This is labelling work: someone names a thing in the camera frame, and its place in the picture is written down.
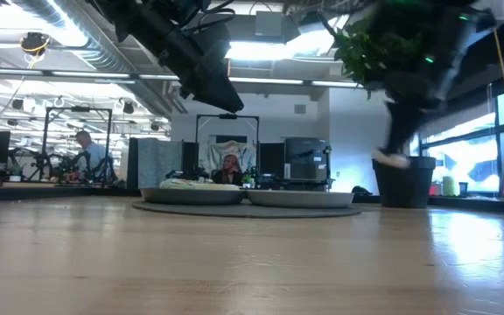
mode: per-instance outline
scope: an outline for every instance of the black pot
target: black pot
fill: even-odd
[[[434,157],[409,157],[409,160],[411,164],[405,170],[373,160],[383,207],[427,207],[437,160]]]

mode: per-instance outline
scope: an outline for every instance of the green leaves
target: green leaves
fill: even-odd
[[[421,35],[406,39],[393,33],[375,42],[366,33],[370,24],[371,18],[365,17],[338,30],[334,37],[338,47],[334,59],[343,62],[342,75],[363,85],[368,99],[374,91],[368,83],[383,81],[388,69],[411,62],[423,43]]]

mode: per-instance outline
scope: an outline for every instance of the man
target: man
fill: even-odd
[[[75,139],[77,139],[77,143],[81,146],[81,148],[86,153],[90,154],[88,162],[90,163],[90,169],[93,170],[106,157],[106,149],[100,144],[94,143],[91,135],[85,130],[77,132]],[[87,169],[87,160],[84,157],[80,158],[77,164],[80,171]],[[103,168],[104,164],[94,175],[100,176]]]

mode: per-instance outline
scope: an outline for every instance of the ceiling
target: ceiling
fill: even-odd
[[[157,59],[132,37],[118,42],[115,27],[106,21],[84,0],[9,0],[11,5],[0,6],[0,68],[25,69],[32,61],[19,47],[19,40],[27,32],[42,32],[52,38],[44,58],[34,65],[35,69],[67,70],[83,72],[121,72],[140,74],[170,74],[171,72],[158,65]],[[229,71],[234,77],[243,78],[279,78],[297,80],[342,80],[341,64],[333,61],[330,49],[332,38],[327,31],[312,33],[293,39],[287,45],[281,39],[269,40],[255,34],[256,13],[259,11],[282,12],[283,21],[297,19],[303,11],[322,10],[331,19],[331,24],[343,25],[352,5],[361,0],[292,0],[269,1],[235,1],[230,5],[237,11],[237,16],[227,23],[233,53],[240,57],[231,59]],[[243,46],[249,42],[263,42],[263,49]],[[179,84],[171,81],[149,80],[145,82],[128,82],[126,80],[95,80],[87,78],[25,78],[21,85],[20,78],[0,76],[0,129],[15,130],[15,140],[21,135],[33,139],[40,138],[43,128],[45,107],[55,103],[73,106],[89,106],[91,109],[111,109],[113,112],[113,138],[121,140],[126,133],[144,134],[147,137],[168,139],[172,115],[187,113],[206,114],[217,112],[215,108],[195,101],[183,100],[178,96]],[[10,103],[14,91],[19,87],[16,98],[26,99],[29,110],[2,110]],[[315,102],[324,93],[324,87],[286,86],[277,84],[235,83],[245,102],[247,112],[273,110],[277,112],[277,103],[281,95],[291,95],[287,100],[297,103]],[[270,104],[260,106],[258,99],[247,95],[262,95]],[[124,102],[133,102],[135,112],[125,115],[122,111]],[[83,128],[95,134],[105,130],[107,124],[95,111],[90,113],[61,113],[66,118],[57,117],[50,124],[52,132],[73,133],[78,128],[68,121],[84,120]],[[15,119],[18,126],[11,127],[8,120]],[[159,131],[150,130],[151,121],[161,122]],[[52,140],[62,140],[63,135],[56,134]]]

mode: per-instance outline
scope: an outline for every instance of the blue shirt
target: blue shirt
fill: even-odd
[[[90,169],[93,170],[98,164],[106,157],[106,148],[101,146],[98,143],[91,143],[86,149],[85,152],[91,155],[91,158],[89,159],[90,163]],[[80,170],[86,170],[86,159],[84,157],[79,159],[78,166]]]

